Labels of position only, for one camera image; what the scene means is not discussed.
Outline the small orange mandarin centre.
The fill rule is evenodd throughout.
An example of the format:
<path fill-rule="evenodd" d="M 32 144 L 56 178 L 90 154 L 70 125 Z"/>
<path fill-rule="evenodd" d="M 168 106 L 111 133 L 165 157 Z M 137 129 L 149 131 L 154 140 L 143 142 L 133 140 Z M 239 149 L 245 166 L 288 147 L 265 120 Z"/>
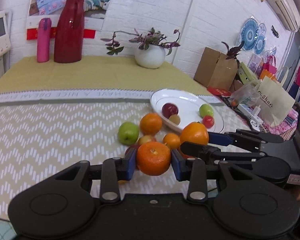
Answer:
<path fill-rule="evenodd" d="M 175 133 L 166 134 L 163 137 L 162 143 L 170 150 L 177 150 L 181 145 L 180 137 Z"/>

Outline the white power strip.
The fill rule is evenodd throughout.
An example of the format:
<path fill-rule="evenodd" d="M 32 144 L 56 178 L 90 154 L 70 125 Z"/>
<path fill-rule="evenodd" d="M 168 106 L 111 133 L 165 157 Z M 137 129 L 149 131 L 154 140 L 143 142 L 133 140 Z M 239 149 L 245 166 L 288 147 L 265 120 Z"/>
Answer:
<path fill-rule="evenodd" d="M 263 124 L 263 120 L 258 116 L 253 114 L 253 109 L 245 104 L 239 104 L 237 109 L 243 113 L 248 119 L 248 124 L 251 125 L 251 129 L 260 132 Z"/>

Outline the green fruit on plate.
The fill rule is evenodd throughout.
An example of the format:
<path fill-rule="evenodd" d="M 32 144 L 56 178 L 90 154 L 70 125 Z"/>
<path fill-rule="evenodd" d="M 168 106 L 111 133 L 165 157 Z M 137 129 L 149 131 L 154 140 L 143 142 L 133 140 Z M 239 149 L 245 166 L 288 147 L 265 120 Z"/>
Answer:
<path fill-rule="evenodd" d="M 199 114 L 202 118 L 204 118 L 205 116 L 214 117 L 213 108 L 207 103 L 200 106 Z"/>

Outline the clear plastic bag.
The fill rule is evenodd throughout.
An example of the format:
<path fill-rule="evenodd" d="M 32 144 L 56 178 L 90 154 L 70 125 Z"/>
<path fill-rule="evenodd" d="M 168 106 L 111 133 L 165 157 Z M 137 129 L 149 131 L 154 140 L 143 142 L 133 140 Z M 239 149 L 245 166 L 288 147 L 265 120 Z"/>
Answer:
<path fill-rule="evenodd" d="M 236 90 L 230 96 L 230 105 L 233 108 L 238 107 L 239 104 L 247 105 L 249 107 L 254 106 L 260 98 L 258 89 L 261 82 L 261 80 L 250 81 Z"/>

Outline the small red fruit on plate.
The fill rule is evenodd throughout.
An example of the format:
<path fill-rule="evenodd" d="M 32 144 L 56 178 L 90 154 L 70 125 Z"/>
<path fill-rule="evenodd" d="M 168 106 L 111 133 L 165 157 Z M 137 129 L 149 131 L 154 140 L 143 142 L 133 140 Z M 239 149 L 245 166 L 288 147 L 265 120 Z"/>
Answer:
<path fill-rule="evenodd" d="M 214 126 L 214 118 L 213 116 L 210 116 L 210 115 L 206 115 L 203 117 L 203 120 L 202 120 L 202 124 L 207 128 L 212 128 Z"/>

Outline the olive green table mat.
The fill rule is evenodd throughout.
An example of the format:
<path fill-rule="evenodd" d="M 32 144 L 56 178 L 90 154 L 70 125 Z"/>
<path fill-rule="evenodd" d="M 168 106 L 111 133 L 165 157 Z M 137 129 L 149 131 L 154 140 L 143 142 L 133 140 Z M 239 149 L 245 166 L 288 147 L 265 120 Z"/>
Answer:
<path fill-rule="evenodd" d="M 0 78 L 0 93 L 31 90 L 173 88 L 196 95 L 207 95 L 205 87 L 190 76 L 164 62 L 157 69 L 136 64 L 132 57 L 85 56 L 75 63 L 53 60 L 39 63 L 25 57 Z"/>

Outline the green box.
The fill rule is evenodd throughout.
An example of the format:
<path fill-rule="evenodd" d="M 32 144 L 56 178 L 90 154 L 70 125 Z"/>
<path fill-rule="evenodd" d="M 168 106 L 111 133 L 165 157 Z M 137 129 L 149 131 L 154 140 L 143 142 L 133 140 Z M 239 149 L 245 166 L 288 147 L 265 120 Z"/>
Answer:
<path fill-rule="evenodd" d="M 258 77 L 243 62 L 239 64 L 238 75 L 243 85 L 258 80 Z"/>

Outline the brown cardboard box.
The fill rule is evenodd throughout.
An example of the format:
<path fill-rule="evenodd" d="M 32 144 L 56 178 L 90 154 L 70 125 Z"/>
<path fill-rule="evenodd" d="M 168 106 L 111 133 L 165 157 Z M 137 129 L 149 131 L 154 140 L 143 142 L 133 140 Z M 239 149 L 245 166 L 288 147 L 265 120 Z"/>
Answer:
<path fill-rule="evenodd" d="M 194 74 L 194 80 L 206 88 L 229 90 L 237 71 L 235 59 L 227 59 L 226 54 L 206 47 Z"/>

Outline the small orange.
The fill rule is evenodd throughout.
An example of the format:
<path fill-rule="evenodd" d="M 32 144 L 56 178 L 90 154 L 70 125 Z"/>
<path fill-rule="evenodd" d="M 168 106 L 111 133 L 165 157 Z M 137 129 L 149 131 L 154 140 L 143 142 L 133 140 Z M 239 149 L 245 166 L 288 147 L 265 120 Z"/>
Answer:
<path fill-rule="evenodd" d="M 127 180 L 119 180 L 119 181 L 118 181 L 118 184 L 121 185 L 121 184 L 125 184 L 125 183 L 127 183 L 127 182 L 128 182 Z"/>

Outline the white pot with plant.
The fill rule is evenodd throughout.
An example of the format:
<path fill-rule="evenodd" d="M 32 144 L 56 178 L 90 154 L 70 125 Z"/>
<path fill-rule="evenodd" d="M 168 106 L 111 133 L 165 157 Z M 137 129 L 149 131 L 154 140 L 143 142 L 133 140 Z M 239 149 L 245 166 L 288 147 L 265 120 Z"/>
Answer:
<path fill-rule="evenodd" d="M 139 33 L 137 30 L 133 33 L 117 30 L 110 38 L 101 38 L 101 41 L 106 43 L 107 55 L 114 56 L 123 52 L 125 47 L 117 40 L 118 34 L 129 35 L 131 37 L 129 43 L 138 45 L 134 52 L 134 59 L 139 66 L 147 69 L 161 67 L 166 56 L 180 46 L 181 32 L 178 29 L 173 31 L 177 36 L 174 41 L 168 41 L 166 35 L 153 27 L 146 33 Z"/>

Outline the orange tangerine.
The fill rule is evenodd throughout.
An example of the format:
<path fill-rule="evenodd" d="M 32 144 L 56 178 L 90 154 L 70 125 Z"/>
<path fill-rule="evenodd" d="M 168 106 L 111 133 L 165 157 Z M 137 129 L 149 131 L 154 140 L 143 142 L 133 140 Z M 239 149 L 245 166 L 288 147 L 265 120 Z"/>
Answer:
<path fill-rule="evenodd" d="M 170 167 L 170 149 L 157 141 L 147 142 L 138 148 L 136 165 L 138 169 L 149 176 L 160 176 Z"/>

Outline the patterned beige tablecloth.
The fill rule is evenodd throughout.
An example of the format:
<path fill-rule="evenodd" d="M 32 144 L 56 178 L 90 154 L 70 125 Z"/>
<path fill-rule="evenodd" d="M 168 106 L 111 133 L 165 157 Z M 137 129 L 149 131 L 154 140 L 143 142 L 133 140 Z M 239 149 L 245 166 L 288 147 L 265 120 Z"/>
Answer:
<path fill-rule="evenodd" d="M 0 104 L 0 219 L 15 195 L 74 163 L 123 157 L 119 127 L 150 112 L 133 99 Z"/>

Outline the blue round wall fan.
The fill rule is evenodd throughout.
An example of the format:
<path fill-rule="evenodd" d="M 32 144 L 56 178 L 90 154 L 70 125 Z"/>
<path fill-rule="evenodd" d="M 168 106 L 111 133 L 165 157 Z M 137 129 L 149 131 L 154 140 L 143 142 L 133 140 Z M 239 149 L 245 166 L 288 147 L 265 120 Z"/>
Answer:
<path fill-rule="evenodd" d="M 243 50 L 251 51 L 257 43 L 259 25 L 254 18 L 249 18 L 241 29 L 241 41 L 244 41 Z"/>

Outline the white air conditioner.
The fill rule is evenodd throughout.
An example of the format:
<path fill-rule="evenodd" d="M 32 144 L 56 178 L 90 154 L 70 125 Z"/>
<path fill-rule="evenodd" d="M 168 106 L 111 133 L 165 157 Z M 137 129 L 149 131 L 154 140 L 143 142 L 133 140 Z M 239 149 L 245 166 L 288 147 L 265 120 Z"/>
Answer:
<path fill-rule="evenodd" d="M 267 1 L 277 14 L 286 30 L 297 32 L 300 28 L 300 14 L 294 0 L 261 0 Z"/>

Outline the large orange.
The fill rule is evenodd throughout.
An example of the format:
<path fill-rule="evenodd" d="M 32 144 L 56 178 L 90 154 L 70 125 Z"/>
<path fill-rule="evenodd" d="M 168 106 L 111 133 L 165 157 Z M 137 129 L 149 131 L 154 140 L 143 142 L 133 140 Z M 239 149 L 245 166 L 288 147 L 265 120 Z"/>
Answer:
<path fill-rule="evenodd" d="M 158 114 L 148 113 L 140 121 L 140 130 L 144 135 L 156 135 L 162 128 L 162 124 Z"/>
<path fill-rule="evenodd" d="M 180 134 L 180 143 L 184 142 L 207 145 L 209 142 L 207 128 L 199 122 L 191 122 Z"/>

